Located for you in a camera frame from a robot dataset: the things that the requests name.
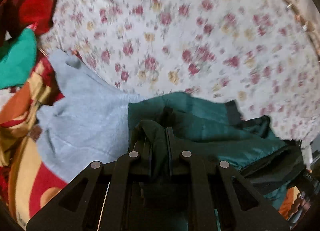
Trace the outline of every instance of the white fabric with pink flowers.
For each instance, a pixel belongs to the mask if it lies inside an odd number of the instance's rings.
[[[125,92],[236,99],[307,148],[319,133],[317,56],[282,0],[58,0],[53,21],[43,48],[77,50]]]

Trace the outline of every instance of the teal cloth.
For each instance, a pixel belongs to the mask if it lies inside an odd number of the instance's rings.
[[[162,121],[160,125],[165,107],[172,108],[173,112],[167,122]],[[129,104],[130,149],[146,136],[152,144],[152,178],[154,181],[166,179],[164,127],[172,126],[176,145],[182,150],[209,160],[226,160],[253,184],[282,180],[302,163],[302,155],[297,147],[289,147],[277,138],[269,127],[268,117],[265,118],[267,120],[261,118],[260,125],[236,129],[229,125],[225,104],[193,98],[183,92],[170,93]],[[285,193],[286,185],[283,185],[265,197],[279,208]]]
[[[37,42],[31,29],[0,47],[0,89],[22,86],[36,62]]]

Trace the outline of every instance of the dark green fabric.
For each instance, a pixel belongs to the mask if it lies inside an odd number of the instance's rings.
[[[164,130],[168,126],[173,128],[176,144],[181,150],[189,150],[209,160],[226,160],[254,185],[267,187],[270,182],[278,183],[296,169],[295,165],[302,164],[299,149],[288,146],[273,134],[267,116],[235,128],[229,125],[224,104],[193,98],[182,92],[129,104],[128,122],[130,149],[145,136],[152,145],[152,181],[159,185],[168,182]],[[286,181],[298,173],[296,170]],[[272,191],[262,194],[278,207],[286,188],[278,185]]]

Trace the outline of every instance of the red fabric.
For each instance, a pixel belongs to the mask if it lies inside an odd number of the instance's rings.
[[[36,36],[52,27],[55,0],[7,0],[4,4],[3,25],[15,38],[28,25],[37,23]]]
[[[41,163],[30,194],[30,218],[33,217],[41,209],[41,196],[45,191],[47,191],[47,189],[52,187],[63,189],[66,185],[66,182],[54,175],[50,170],[47,169],[47,167],[43,163]]]
[[[8,181],[10,167],[0,167],[0,196],[8,203]]]
[[[22,27],[37,22],[36,36],[42,35],[52,27],[52,14],[55,0],[25,0],[19,9],[19,21]]]

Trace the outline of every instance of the yellow fabric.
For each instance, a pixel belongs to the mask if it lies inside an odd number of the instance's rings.
[[[30,220],[29,198],[33,182],[41,165],[36,143],[29,137],[25,137],[25,148],[21,157],[15,185],[15,208],[18,224],[25,228]]]
[[[11,123],[9,128],[0,126],[0,166],[8,166],[12,149],[16,148],[22,138],[36,122],[36,112],[41,104],[47,104],[52,89],[43,83],[38,73],[44,72],[40,61],[25,85],[8,101],[0,112],[0,124]]]

